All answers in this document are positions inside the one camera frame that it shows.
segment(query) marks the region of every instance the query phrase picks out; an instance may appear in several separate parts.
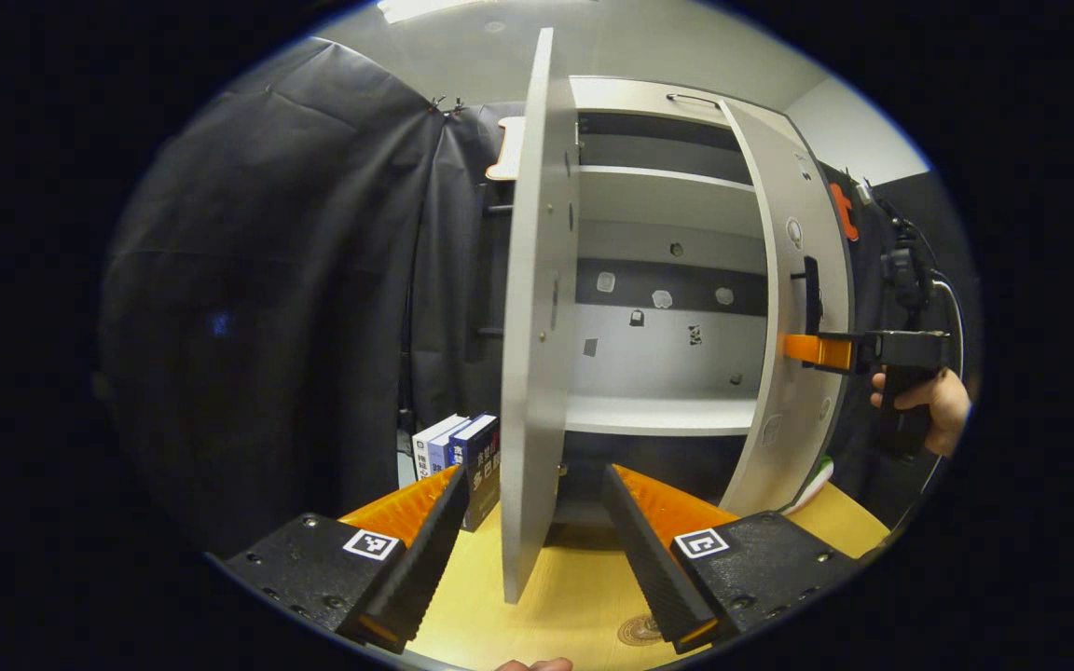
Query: white book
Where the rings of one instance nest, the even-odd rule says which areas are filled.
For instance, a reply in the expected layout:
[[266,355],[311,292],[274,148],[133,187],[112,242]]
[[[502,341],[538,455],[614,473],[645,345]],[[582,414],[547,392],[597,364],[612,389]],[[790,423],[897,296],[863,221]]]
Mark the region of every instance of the white book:
[[423,477],[430,477],[434,472],[434,468],[432,468],[432,464],[430,463],[430,441],[459,426],[465,420],[465,417],[451,414],[445,418],[445,420],[439,421],[439,423],[430,426],[430,428],[413,435],[413,466],[417,467],[418,480],[421,480]]

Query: book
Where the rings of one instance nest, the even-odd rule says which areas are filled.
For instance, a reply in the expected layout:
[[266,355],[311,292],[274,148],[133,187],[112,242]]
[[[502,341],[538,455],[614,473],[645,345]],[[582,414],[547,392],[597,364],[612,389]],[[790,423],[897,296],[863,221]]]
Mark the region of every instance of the book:
[[452,428],[444,431],[444,433],[438,434],[438,436],[434,438],[430,438],[430,475],[434,475],[434,472],[450,466],[450,464],[447,463],[447,444],[450,441],[450,436],[459,433],[459,431],[464,428],[469,423],[469,420],[462,418],[460,423],[453,425]]
[[451,436],[451,463],[461,463],[469,480],[469,505],[462,527],[474,531],[499,500],[499,419],[482,413]]
[[413,467],[417,470],[418,480],[425,479],[425,477],[430,477],[436,472],[430,467],[430,441],[442,434],[447,434],[448,431],[455,428],[465,420],[465,417],[451,414],[445,418],[445,420],[439,421],[439,423],[430,426],[430,428],[413,435]]

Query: human hand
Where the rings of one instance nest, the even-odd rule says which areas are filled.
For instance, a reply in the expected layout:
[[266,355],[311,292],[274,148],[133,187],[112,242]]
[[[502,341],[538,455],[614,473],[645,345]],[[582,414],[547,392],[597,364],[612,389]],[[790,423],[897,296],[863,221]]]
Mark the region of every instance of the human hand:
[[558,657],[557,659],[550,659],[548,661],[534,661],[532,667],[525,667],[524,663],[512,659],[508,661],[503,667],[496,668],[495,671],[572,671],[575,670],[575,663],[570,662],[570,659]]
[[[872,385],[877,390],[886,388],[886,374],[879,373],[872,377]],[[873,392],[870,403],[881,407],[882,395]],[[921,383],[898,394],[894,407],[911,409],[913,407],[930,406],[930,429],[926,433],[926,449],[938,455],[950,455],[959,441],[959,435],[968,423],[968,413],[972,410],[972,402],[968,399],[968,391],[959,381],[959,377],[950,369],[943,368],[939,374]]]

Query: cabinet door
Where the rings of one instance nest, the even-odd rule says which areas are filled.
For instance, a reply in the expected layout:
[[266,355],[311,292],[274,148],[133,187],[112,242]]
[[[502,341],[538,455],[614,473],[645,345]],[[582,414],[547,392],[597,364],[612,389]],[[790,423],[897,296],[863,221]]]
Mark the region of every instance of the cabinet door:
[[768,319],[757,411],[721,506],[754,514],[792,505],[830,438],[844,398],[843,375],[802,368],[784,356],[789,333],[806,332],[804,257],[818,266],[823,298],[819,331],[847,331],[852,267],[830,188],[806,142],[785,123],[765,123],[767,112],[721,101],[721,110],[749,161],[767,251]]
[[541,30],[525,100],[512,200],[499,403],[504,599],[517,603],[554,517],[567,390],[575,362],[578,111]]

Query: ceiling light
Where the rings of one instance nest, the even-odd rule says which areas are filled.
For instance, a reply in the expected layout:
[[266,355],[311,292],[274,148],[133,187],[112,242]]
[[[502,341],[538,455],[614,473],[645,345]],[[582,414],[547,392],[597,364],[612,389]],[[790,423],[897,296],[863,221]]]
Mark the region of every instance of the ceiling light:
[[377,4],[389,25],[404,21],[407,18],[420,17],[423,14],[459,8],[461,4],[494,3],[495,0],[383,0]]

